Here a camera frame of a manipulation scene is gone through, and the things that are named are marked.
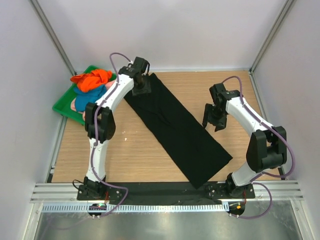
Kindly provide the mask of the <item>black t shirt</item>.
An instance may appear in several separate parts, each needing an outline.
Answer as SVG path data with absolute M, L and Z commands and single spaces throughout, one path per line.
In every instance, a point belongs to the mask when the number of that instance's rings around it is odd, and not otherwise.
M 146 76 L 146 81 L 150 93 L 129 92 L 124 99 L 191 185 L 198 189 L 233 157 L 154 73 Z

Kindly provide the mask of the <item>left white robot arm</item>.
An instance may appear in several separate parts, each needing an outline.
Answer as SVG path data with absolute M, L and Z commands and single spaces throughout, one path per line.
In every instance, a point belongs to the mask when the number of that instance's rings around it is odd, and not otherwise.
M 114 112 L 127 95 L 149 94 L 150 81 L 147 79 L 150 63 L 129 63 L 122 67 L 115 83 L 96 102 L 88 103 L 85 110 L 85 130 L 89 137 L 89 166 L 83 182 L 78 187 L 78 200 L 102 200 L 108 193 L 106 185 L 106 157 L 110 140 L 115 134 Z

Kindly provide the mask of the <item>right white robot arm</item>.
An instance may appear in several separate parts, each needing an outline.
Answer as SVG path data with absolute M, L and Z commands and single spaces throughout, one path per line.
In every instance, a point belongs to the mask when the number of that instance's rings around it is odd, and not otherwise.
M 219 104 L 207 103 L 204 107 L 203 127 L 207 124 L 220 131 L 227 126 L 227 115 L 233 116 L 250 137 L 246 162 L 225 181 L 224 190 L 231 198 L 241 198 L 249 191 L 252 180 L 264 171 L 276 169 L 287 162 L 287 133 L 282 127 L 275 127 L 265 121 L 244 98 L 233 97 Z

